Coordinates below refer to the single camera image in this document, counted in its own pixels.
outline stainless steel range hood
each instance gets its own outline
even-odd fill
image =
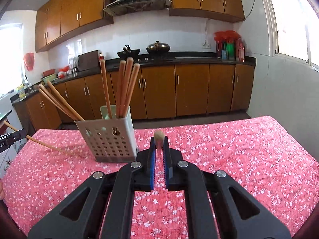
[[[116,16],[139,11],[162,10],[168,8],[170,4],[170,0],[118,0],[108,4],[103,10]]]

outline silver bolt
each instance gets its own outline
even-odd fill
[[[219,170],[216,172],[217,177],[219,178],[225,178],[227,173],[225,171]]]
[[[94,179],[101,179],[103,177],[103,172],[95,172],[93,174]]]
[[[141,166],[141,163],[137,161],[131,163],[132,168],[140,168]]]
[[[186,162],[186,161],[179,161],[179,162],[178,162],[178,166],[179,166],[179,167],[187,167],[187,166],[188,166],[188,162]]]

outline dark floor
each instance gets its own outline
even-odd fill
[[[134,129],[144,128],[165,128],[176,127],[185,125],[202,125],[227,122],[233,120],[245,120],[250,119],[250,116],[246,112],[235,112],[229,114],[213,114],[213,115],[199,115],[199,116],[185,116],[173,119],[152,119],[152,120],[134,120]],[[59,129],[63,130],[77,130],[77,126],[74,123],[62,124]]]

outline chopstick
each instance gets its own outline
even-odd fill
[[[63,107],[63,105],[61,105],[60,102],[58,102],[57,99],[55,99],[53,97],[52,94],[50,94],[47,89],[42,85],[40,84],[39,85],[40,89],[39,89],[39,92],[42,93],[52,104],[55,105],[55,107],[57,107],[59,110],[61,110],[62,112],[64,112],[66,115],[68,115],[70,118],[72,118],[73,120],[75,121],[78,121],[78,119],[68,110],[66,109],[65,107]]]
[[[13,126],[11,126],[11,125],[10,125],[8,122],[6,122],[5,120],[3,121],[3,123],[4,123],[7,127],[11,128],[12,130],[18,131],[16,128],[14,128]],[[38,143],[38,144],[40,144],[40,145],[43,145],[43,146],[45,146],[45,147],[48,147],[48,148],[50,148],[50,149],[52,149],[52,150],[59,151],[60,153],[72,154],[71,152],[63,151],[63,150],[61,150],[60,148],[53,147],[53,146],[51,146],[51,145],[49,145],[49,144],[47,144],[47,143],[41,142],[41,141],[39,141],[39,140],[37,140],[37,139],[34,139],[34,138],[32,138],[32,137],[30,137],[30,136],[28,136],[28,135],[27,135],[27,138],[30,139],[30,140],[32,140],[33,142],[36,142],[36,143]]]
[[[74,114],[77,119],[84,121],[84,118],[82,118],[72,107],[70,104],[68,104],[68,102],[62,97],[62,95],[57,91],[57,89],[53,86],[53,84],[51,84],[50,81],[47,82],[47,84],[49,85],[49,87],[51,88],[51,90],[55,93],[55,95],[57,95],[58,99],[70,110],[70,112],[72,112],[72,114]]]
[[[127,94],[127,88],[129,86],[130,76],[132,72],[132,66],[133,66],[134,59],[132,57],[127,58],[126,62],[126,68],[125,68],[125,74],[124,74],[124,82],[122,84],[122,94],[121,94],[121,105],[120,105],[120,117],[123,115],[123,111],[125,108],[125,99]]]
[[[140,64],[135,63],[134,67],[133,67],[133,71],[132,71],[132,76],[131,76],[131,79],[130,79],[129,87],[128,87],[128,90],[127,90],[126,98],[125,98],[125,108],[124,108],[123,112],[121,113],[121,116],[123,118],[126,117],[127,111],[129,109],[129,105],[130,105],[130,101],[131,101],[131,98],[132,98],[135,82],[136,82],[136,79],[138,77],[139,68],[140,68]]]
[[[103,81],[104,96],[105,96],[105,100],[106,100],[107,112],[108,112],[109,118],[112,119],[110,96],[108,94],[108,86],[107,86],[107,75],[106,75],[105,60],[101,59],[100,62],[101,62],[101,73],[102,73],[102,81]]]
[[[116,91],[116,117],[120,118],[121,111],[121,95],[122,95],[122,83],[123,83],[123,75],[125,70],[126,61],[121,60],[120,69],[117,78],[117,91]]]

